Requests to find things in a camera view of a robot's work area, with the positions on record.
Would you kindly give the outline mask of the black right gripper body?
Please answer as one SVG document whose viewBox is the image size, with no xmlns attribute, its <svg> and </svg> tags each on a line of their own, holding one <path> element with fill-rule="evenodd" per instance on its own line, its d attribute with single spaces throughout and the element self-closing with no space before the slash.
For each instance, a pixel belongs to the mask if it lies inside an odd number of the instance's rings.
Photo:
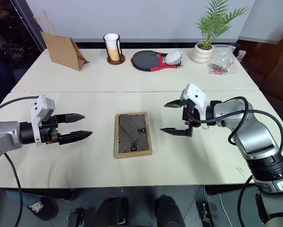
<svg viewBox="0 0 283 227">
<path fill-rule="evenodd" d="M 187 137 L 192 137 L 193 129 L 201 126 L 199 122 L 194 121 L 194 119 L 197 121 L 200 120 L 199 111 L 195 106 L 196 104 L 191 100 L 187 100 L 184 104 L 182 120 L 184 120 L 185 124 L 188 126 L 188 129 L 185 130 Z"/>
</svg>

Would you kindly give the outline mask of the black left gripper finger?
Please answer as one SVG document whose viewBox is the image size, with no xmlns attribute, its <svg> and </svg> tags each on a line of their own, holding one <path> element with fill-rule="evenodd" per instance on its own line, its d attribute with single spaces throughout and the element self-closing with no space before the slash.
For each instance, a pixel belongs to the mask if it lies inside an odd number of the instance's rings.
<svg viewBox="0 0 283 227">
<path fill-rule="evenodd" d="M 59 114 L 56 116 L 58 123 L 72 123 L 84 119 L 85 116 L 78 113 Z"/>
<path fill-rule="evenodd" d="M 74 131 L 69 134 L 59 136 L 59 145 L 77 142 L 89 137 L 92 134 L 91 131 Z"/>
</svg>

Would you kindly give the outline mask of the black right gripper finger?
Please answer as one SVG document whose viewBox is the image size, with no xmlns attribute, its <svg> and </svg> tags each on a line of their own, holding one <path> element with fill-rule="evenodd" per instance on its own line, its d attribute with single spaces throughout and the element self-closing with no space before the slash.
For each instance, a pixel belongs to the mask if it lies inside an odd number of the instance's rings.
<svg viewBox="0 0 283 227">
<path fill-rule="evenodd" d="M 164 105 L 164 107 L 168 108 L 180 108 L 182 106 L 185 106 L 185 103 L 183 103 L 180 99 L 168 102 Z"/>
<path fill-rule="evenodd" d="M 175 136 L 186 136 L 185 130 L 178 130 L 176 128 L 161 128 L 161 131 Z"/>
</svg>

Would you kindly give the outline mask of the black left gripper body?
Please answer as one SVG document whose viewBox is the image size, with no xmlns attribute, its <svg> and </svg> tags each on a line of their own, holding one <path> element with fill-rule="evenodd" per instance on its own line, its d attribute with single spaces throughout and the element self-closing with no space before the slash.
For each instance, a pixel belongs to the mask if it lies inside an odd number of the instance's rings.
<svg viewBox="0 0 283 227">
<path fill-rule="evenodd" d="M 57 131 L 58 117 L 51 116 L 47 121 L 41 121 L 39 126 L 41 142 L 46 144 L 56 143 L 59 141 L 60 134 Z"/>
</svg>

